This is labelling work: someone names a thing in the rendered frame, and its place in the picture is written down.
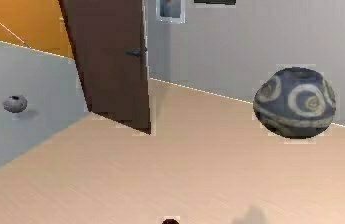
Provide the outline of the dark brown room door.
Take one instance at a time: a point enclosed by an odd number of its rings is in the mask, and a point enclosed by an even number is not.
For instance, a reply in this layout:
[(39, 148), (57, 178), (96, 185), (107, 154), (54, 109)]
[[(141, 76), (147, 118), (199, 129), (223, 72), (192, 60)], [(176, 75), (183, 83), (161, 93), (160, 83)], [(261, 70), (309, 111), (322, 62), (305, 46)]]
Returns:
[(90, 112), (149, 134), (143, 0), (58, 0)]

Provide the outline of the blue vase with pale swirls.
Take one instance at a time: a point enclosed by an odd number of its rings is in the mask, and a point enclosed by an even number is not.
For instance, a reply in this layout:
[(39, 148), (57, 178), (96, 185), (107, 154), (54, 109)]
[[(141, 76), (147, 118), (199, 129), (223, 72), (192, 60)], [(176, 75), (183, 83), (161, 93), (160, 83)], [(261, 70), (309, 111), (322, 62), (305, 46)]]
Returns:
[(253, 100), (256, 118), (269, 131), (289, 139), (307, 139), (324, 132), (336, 113), (331, 83), (319, 72), (302, 67), (275, 72)]

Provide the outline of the small grey round pot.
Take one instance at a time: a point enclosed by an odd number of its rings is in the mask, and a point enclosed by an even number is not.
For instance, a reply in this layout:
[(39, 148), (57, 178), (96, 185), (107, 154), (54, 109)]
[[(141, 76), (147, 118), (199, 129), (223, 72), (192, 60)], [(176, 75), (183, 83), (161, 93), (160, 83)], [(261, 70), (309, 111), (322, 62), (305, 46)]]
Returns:
[(27, 108), (28, 101), (23, 95), (12, 95), (3, 101), (3, 107), (11, 113), (20, 113)]

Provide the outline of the white framed wall picture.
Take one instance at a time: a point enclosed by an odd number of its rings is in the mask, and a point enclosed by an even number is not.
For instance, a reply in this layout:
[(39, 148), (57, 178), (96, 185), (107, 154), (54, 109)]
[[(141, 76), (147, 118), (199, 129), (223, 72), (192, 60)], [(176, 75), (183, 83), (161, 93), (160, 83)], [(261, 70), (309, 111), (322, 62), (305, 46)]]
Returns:
[(172, 24), (185, 22), (184, 0), (157, 0), (156, 16), (159, 21)]

